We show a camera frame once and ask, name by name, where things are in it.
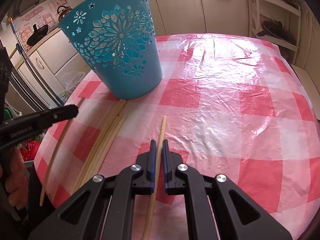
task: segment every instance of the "wooden stick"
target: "wooden stick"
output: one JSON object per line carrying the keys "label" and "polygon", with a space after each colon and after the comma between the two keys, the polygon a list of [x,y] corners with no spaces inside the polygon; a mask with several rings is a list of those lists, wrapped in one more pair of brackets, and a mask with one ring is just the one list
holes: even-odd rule
{"label": "wooden stick", "polygon": [[92,169],[92,177],[96,174],[98,174],[102,164],[103,164],[103,161],[104,159],[106,158],[108,152],[109,152],[109,149],[113,143],[113,141],[115,140],[120,128],[122,127],[125,119],[127,118],[126,115],[122,115],[120,117],[120,120],[119,120],[119,123],[117,124],[117,126],[115,127],[114,131],[112,132],[112,134],[110,135],[110,139],[108,140],[108,142],[106,143],[106,145],[104,145],[104,147],[101,149],[102,150],[102,154],[100,155],[95,167]]}
{"label": "wooden stick", "polygon": [[113,123],[111,124],[110,129],[108,130],[107,134],[103,138],[103,141],[101,142],[100,147],[97,150],[97,153],[95,154],[92,162],[89,165],[89,168],[88,168],[88,170],[87,170],[87,172],[86,172],[86,174],[84,176],[84,179],[81,182],[81,187],[84,184],[86,184],[94,175],[96,175],[96,174],[93,174],[94,173],[93,169],[97,166],[97,162],[98,162],[100,156],[103,155],[103,152],[104,152],[104,149],[106,147],[106,144],[110,140],[111,135],[112,135],[113,131],[115,130],[116,126],[118,125],[119,121],[120,121],[120,116],[117,116],[114,119]]}
{"label": "wooden stick", "polygon": [[[79,103],[78,103],[78,108],[80,108],[80,106],[82,105],[84,101],[84,98],[81,98]],[[53,165],[53,161],[57,155],[57,152],[59,150],[59,147],[64,139],[64,137],[66,136],[67,132],[68,132],[68,129],[70,128],[70,125],[71,125],[71,121],[72,119],[69,119],[67,121],[67,124],[66,126],[64,127],[62,133],[61,133],[61,136],[59,137],[59,140],[53,150],[53,153],[52,153],[52,156],[51,156],[51,159],[50,159],[50,162],[49,162],[49,165],[48,165],[48,169],[45,173],[45,176],[44,176],[44,182],[42,184],[42,189],[41,189],[41,194],[40,194],[40,206],[42,207],[42,204],[43,204],[43,201],[44,201],[44,195],[45,195],[45,190],[46,190],[46,187],[47,187],[47,184],[48,184],[48,179],[49,179],[49,175],[50,175],[50,171],[51,171],[51,168],[52,168],[52,165]]]}
{"label": "wooden stick", "polygon": [[96,155],[97,150],[99,149],[99,146],[102,143],[105,135],[107,134],[112,122],[114,121],[116,116],[119,114],[119,112],[122,109],[122,107],[124,106],[124,104],[125,104],[125,100],[121,99],[117,103],[115,108],[112,110],[112,112],[110,113],[110,116],[108,117],[108,119],[107,119],[105,125],[103,126],[100,134],[98,135],[95,143],[93,144],[93,146],[92,146],[92,148],[91,148],[91,150],[89,152],[89,155],[88,155],[87,159],[84,162],[84,165],[82,166],[82,169],[81,169],[80,174],[79,174],[79,176],[77,178],[77,181],[76,181],[76,184],[75,184],[75,187],[74,187],[72,193],[75,193],[81,187],[82,181],[83,181],[83,179],[85,177],[85,174],[86,174],[87,170],[89,169],[89,166],[90,166],[90,163],[93,160],[93,157]]}
{"label": "wooden stick", "polygon": [[166,125],[167,125],[167,117],[164,116],[162,118],[161,130],[160,130],[160,136],[159,136],[159,142],[158,142],[158,148],[157,148],[157,154],[156,154],[155,190],[150,196],[142,240],[149,240],[149,236],[150,236],[153,211],[156,205],[156,196],[157,196],[157,188],[158,188],[158,180],[159,180],[159,172],[160,172],[160,163],[161,163],[162,142],[164,140]]}

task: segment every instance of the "table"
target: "table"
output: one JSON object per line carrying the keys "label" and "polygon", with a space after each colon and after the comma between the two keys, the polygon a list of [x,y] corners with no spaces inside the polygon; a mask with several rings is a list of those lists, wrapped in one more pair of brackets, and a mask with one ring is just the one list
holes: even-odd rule
{"label": "table", "polygon": [[[253,38],[182,34],[157,38],[163,79],[130,100],[127,120],[100,169],[112,176],[158,140],[167,115],[169,146],[202,174],[226,174],[292,234],[320,203],[319,127],[311,102],[278,47]],[[68,103],[86,98],[63,140],[47,194],[55,207],[76,178],[117,99],[91,71]],[[40,181],[65,122],[46,133],[35,158]],[[160,173],[150,239],[187,239],[183,196],[164,193]],[[141,239],[148,196],[136,198],[132,239]]]}

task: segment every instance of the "metal pole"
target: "metal pole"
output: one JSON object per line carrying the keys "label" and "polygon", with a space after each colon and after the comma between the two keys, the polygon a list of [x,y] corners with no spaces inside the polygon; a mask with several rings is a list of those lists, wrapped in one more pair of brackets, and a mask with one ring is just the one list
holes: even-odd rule
{"label": "metal pole", "polygon": [[26,50],[23,47],[22,42],[20,41],[18,34],[16,32],[16,29],[13,25],[13,20],[11,17],[8,18],[8,21],[10,22],[10,26],[12,29],[12,32],[14,36],[16,37],[16,40],[18,42],[18,51],[23,59],[23,61],[26,63],[27,68],[33,75],[33,77],[36,79],[36,81],[40,84],[40,86],[43,88],[44,91],[48,91],[49,93],[48,96],[52,99],[53,102],[55,102],[58,106],[63,106],[64,103],[62,100],[56,95],[56,93],[51,89],[51,87],[47,84],[47,82],[44,80],[44,78],[39,74],[38,70],[36,67],[33,65],[32,61],[30,60]]}

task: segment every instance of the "blue plastic bucket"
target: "blue plastic bucket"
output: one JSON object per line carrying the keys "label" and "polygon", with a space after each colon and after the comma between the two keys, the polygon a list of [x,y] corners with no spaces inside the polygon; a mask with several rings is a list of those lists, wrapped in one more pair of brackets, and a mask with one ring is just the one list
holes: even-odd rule
{"label": "blue plastic bucket", "polygon": [[148,0],[86,0],[59,28],[117,98],[140,97],[160,83]]}

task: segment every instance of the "black clamp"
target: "black clamp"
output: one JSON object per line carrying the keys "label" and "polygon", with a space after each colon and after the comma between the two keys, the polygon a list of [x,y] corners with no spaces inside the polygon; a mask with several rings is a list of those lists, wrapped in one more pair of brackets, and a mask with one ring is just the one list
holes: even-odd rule
{"label": "black clamp", "polygon": [[166,193],[185,197],[189,240],[218,240],[218,235],[221,240],[292,240],[282,225],[224,174],[201,175],[169,150],[167,140],[162,155]]}
{"label": "black clamp", "polygon": [[28,239],[99,240],[102,235],[102,239],[130,240],[135,195],[153,193],[155,162],[156,141],[152,140],[149,152],[138,155],[136,164],[109,178],[95,175]]}

